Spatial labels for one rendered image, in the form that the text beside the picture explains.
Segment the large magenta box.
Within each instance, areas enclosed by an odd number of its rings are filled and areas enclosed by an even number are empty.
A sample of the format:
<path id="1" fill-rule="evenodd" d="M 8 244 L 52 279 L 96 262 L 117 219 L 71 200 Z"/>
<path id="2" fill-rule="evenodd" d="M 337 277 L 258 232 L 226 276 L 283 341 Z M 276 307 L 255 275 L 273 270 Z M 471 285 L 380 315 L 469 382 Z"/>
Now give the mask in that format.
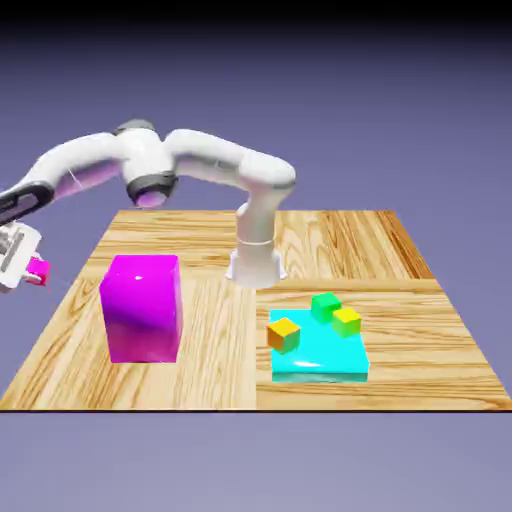
<path id="1" fill-rule="evenodd" d="M 177 361 L 183 305 L 176 255 L 119 254 L 99 292 L 112 362 Z"/>

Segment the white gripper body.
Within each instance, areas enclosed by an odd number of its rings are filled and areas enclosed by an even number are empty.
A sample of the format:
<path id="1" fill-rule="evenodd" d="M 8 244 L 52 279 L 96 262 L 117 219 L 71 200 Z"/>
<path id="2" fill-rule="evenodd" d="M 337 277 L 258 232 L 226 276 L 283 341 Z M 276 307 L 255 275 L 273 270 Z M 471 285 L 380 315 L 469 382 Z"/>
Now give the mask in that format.
<path id="1" fill-rule="evenodd" d="M 36 229 L 21 222 L 0 227 L 0 293 L 16 289 L 28 275 L 27 267 L 41 239 Z"/>

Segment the small magenta cube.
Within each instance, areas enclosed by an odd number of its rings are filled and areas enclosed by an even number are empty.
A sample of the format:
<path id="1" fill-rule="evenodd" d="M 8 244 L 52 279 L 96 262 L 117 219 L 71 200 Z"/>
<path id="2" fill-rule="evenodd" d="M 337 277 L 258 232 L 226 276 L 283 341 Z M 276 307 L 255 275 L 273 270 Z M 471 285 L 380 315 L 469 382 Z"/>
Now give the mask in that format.
<path id="1" fill-rule="evenodd" d="M 36 286 L 45 286 L 50 267 L 49 261 L 32 257 L 26 269 L 25 281 Z"/>

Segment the small orange cube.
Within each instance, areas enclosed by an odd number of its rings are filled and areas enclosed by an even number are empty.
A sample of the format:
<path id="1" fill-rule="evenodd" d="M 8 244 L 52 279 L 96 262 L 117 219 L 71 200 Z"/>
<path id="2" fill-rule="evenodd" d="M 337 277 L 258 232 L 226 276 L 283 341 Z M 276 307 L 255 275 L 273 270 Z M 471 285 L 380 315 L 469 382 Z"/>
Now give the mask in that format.
<path id="1" fill-rule="evenodd" d="M 300 327 L 283 317 L 266 326 L 267 345 L 280 354 L 291 352 L 300 344 Z"/>

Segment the small green cube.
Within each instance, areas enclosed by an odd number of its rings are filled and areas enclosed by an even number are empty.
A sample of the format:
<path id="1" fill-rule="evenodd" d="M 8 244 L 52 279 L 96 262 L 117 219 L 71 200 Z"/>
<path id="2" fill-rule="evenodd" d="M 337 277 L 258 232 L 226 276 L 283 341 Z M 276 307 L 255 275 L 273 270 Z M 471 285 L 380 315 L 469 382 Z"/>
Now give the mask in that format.
<path id="1" fill-rule="evenodd" d="M 311 298 L 311 314 L 321 324 L 330 323 L 333 312 L 341 308 L 341 301 L 332 292 L 315 294 Z"/>

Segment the large cyan box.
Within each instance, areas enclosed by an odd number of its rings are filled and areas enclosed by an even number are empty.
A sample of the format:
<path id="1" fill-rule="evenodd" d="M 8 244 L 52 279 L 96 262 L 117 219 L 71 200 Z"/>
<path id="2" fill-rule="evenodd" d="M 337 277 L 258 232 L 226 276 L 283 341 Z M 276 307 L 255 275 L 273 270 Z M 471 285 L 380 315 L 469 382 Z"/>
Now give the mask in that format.
<path id="1" fill-rule="evenodd" d="M 288 318 L 300 328 L 299 345 L 284 354 L 271 351 L 272 382 L 366 382 L 370 362 L 363 337 L 342 338 L 331 324 L 317 322 L 308 309 L 272 309 L 271 323 Z"/>

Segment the small yellow cube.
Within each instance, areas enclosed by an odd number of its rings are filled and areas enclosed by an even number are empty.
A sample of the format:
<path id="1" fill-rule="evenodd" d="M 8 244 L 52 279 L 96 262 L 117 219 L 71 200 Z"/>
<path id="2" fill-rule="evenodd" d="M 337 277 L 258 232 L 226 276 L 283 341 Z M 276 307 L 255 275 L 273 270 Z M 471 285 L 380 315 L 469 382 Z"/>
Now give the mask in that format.
<path id="1" fill-rule="evenodd" d="M 341 338 L 359 335 L 361 315 L 351 307 L 342 307 L 332 313 L 332 328 Z"/>

